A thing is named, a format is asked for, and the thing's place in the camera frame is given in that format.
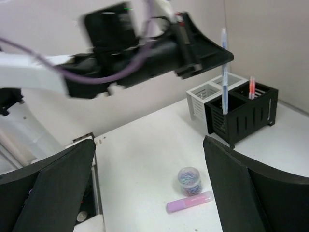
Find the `purple highlighter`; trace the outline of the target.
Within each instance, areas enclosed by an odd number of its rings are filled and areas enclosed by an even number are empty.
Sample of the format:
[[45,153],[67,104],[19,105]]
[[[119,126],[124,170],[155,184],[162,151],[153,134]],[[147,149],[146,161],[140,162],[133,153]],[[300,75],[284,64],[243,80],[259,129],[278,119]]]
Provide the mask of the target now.
[[168,213],[174,213],[186,208],[194,207],[214,200],[212,191],[204,192],[201,194],[193,195],[176,201],[167,203],[166,210]]

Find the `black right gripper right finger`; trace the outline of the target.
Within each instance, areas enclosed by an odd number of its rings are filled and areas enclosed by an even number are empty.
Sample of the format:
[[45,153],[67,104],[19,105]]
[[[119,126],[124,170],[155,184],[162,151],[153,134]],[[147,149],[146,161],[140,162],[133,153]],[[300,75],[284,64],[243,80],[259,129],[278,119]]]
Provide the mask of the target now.
[[218,140],[203,141],[224,232],[307,232],[309,179],[249,158]]

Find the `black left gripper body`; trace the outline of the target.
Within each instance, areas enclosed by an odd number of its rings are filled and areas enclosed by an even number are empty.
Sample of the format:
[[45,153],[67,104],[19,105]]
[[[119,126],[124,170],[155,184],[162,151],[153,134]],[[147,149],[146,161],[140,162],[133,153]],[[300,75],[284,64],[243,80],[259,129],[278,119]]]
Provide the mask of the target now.
[[177,23],[169,27],[169,33],[155,40],[144,64],[129,76],[115,81],[116,84],[129,88],[171,71],[182,79],[202,71],[201,60],[194,49],[189,15],[176,13],[176,18]]

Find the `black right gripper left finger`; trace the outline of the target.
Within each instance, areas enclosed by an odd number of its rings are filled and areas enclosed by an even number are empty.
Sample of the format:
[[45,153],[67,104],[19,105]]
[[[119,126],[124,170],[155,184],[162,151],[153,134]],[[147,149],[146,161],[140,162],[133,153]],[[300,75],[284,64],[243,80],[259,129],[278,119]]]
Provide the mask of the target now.
[[91,174],[96,145],[83,140],[0,176],[2,232],[71,232]]

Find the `red pen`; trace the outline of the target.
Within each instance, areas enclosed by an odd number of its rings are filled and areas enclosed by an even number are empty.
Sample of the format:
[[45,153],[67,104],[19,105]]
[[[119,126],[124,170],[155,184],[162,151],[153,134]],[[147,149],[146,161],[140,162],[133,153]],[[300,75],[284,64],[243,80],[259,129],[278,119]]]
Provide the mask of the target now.
[[250,76],[250,78],[249,78],[249,93],[248,93],[249,99],[252,99],[252,83],[253,83],[253,77]]
[[252,100],[255,98],[255,78],[253,77],[252,83]]

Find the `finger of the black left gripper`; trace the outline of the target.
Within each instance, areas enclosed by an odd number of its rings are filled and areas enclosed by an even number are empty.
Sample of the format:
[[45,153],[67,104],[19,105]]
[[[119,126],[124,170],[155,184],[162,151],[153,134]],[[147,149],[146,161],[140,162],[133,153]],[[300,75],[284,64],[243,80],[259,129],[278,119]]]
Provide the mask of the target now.
[[234,60],[234,55],[206,37],[192,21],[188,12],[183,13],[187,34],[190,40],[189,51],[193,61],[184,79],[210,71]]

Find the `blue pen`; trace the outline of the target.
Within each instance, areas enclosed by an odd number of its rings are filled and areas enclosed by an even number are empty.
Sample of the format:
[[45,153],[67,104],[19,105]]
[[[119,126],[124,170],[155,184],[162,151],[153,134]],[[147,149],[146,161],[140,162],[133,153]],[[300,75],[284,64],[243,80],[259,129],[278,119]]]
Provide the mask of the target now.
[[[222,48],[227,49],[227,32],[222,28],[221,32]],[[228,68],[227,64],[222,66],[222,112],[228,114]]]

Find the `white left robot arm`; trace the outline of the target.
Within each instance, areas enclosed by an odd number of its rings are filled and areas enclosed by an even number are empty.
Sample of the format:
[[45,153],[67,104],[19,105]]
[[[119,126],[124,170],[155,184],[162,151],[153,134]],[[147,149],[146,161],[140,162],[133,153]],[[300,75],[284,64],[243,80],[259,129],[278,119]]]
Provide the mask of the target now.
[[187,79],[233,61],[234,55],[207,38],[188,12],[173,10],[168,0],[146,3],[149,18],[141,34],[135,32],[128,1],[83,15],[89,53],[48,57],[10,42],[22,53],[1,53],[1,90],[13,96],[29,88],[93,99],[111,84],[130,88],[168,72]]

